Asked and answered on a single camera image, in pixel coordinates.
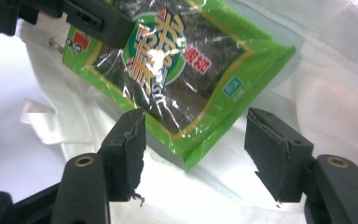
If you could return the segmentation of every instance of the plastic package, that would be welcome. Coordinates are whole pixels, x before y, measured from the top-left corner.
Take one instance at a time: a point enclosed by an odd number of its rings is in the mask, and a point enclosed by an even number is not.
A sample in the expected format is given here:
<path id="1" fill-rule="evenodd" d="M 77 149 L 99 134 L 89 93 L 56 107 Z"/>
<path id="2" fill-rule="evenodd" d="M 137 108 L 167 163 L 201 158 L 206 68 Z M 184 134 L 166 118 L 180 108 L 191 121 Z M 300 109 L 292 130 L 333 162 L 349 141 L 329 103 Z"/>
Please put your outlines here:
<path id="1" fill-rule="evenodd" d="M 193 167 L 295 53 L 221 0 L 117 0 L 137 21 L 124 49 L 71 28 L 63 62 Z"/>

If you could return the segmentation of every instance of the green snack bag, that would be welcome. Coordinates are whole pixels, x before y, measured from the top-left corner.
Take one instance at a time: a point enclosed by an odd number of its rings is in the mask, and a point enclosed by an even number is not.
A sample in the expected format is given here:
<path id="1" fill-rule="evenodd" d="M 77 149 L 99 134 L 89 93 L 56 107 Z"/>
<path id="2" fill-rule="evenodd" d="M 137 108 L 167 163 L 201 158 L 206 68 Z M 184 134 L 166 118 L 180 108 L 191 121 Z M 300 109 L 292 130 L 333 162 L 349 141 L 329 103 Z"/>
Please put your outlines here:
<path id="1" fill-rule="evenodd" d="M 295 49 L 277 44 L 222 0 L 116 0 L 137 22 L 124 49 L 72 27 L 63 62 L 193 167 Z"/>

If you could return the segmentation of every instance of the white fabric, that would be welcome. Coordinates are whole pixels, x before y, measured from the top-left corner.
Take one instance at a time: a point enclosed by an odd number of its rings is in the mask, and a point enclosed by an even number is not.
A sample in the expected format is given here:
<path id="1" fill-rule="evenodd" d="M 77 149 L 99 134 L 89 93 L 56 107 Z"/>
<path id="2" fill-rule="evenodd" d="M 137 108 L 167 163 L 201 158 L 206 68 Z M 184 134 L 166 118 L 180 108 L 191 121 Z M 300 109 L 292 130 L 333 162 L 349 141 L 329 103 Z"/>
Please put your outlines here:
<path id="1" fill-rule="evenodd" d="M 331 153 L 358 164 L 358 1 L 227 0 L 296 56 L 252 103 L 301 131 L 314 156 Z M 60 143 L 69 159 L 96 151 L 122 110 L 61 65 L 48 47 L 64 43 L 67 25 L 42 18 L 23 25 L 40 88 L 51 105 L 27 101 L 22 120 L 46 144 Z M 191 172 L 154 150 L 148 138 L 139 202 L 111 204 L 113 223 L 305 223 L 303 203 L 273 201 L 243 150 L 246 112 Z"/>

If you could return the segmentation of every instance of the logo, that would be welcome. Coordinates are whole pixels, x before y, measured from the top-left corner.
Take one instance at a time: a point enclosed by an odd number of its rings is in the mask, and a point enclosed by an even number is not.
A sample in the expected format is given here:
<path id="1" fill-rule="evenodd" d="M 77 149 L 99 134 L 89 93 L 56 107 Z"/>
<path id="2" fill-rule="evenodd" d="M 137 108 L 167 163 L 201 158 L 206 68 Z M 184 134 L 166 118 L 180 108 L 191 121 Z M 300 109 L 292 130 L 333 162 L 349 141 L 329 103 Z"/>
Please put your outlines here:
<path id="1" fill-rule="evenodd" d="M 186 61 L 184 25 L 179 15 L 166 9 L 137 18 L 135 29 L 122 59 L 129 77 L 140 84 L 148 96 L 162 94 L 183 71 Z"/>
<path id="2" fill-rule="evenodd" d="M 74 37 L 66 39 L 66 45 L 72 50 L 73 53 L 80 53 L 81 51 L 87 51 L 91 37 L 83 32 L 75 31 Z"/>
<path id="3" fill-rule="evenodd" d="M 240 86 L 242 86 L 241 80 L 237 77 L 234 77 L 228 82 L 225 88 L 223 88 L 223 92 L 228 97 L 231 97 L 240 88 Z"/>

